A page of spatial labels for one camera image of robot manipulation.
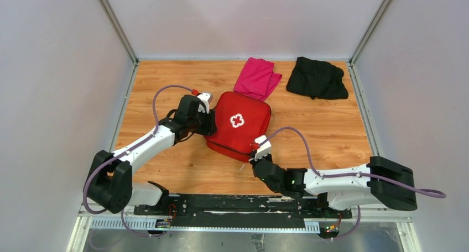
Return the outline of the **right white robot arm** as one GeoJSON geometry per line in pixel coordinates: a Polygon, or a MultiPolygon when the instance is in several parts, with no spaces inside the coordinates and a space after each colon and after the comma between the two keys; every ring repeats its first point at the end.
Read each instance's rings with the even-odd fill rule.
{"type": "Polygon", "coordinates": [[[381,156],[369,163],[345,169],[283,169],[268,154],[251,159],[253,174],[274,193],[293,199],[316,195],[317,213],[330,217],[337,211],[367,204],[382,204],[398,211],[414,211],[418,205],[412,169],[381,156]]]}

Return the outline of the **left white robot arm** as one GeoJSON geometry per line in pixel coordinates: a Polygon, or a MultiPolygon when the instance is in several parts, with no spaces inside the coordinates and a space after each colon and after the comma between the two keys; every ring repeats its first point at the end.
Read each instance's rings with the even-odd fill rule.
{"type": "Polygon", "coordinates": [[[146,205],[156,215],[169,209],[168,191],[155,182],[134,183],[133,175],[160,152],[186,141],[193,134],[216,132],[212,94],[184,95],[177,109],[133,143],[114,152],[99,151],[84,186],[84,205],[92,200],[111,213],[127,206],[146,205]]]}

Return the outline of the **red black medicine kit case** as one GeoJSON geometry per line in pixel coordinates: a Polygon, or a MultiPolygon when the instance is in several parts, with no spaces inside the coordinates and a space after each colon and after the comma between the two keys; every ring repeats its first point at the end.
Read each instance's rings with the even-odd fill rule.
{"type": "Polygon", "coordinates": [[[271,107],[240,93],[225,92],[214,111],[217,130],[204,136],[207,147],[231,159],[249,162],[254,140],[268,129],[271,107]]]}

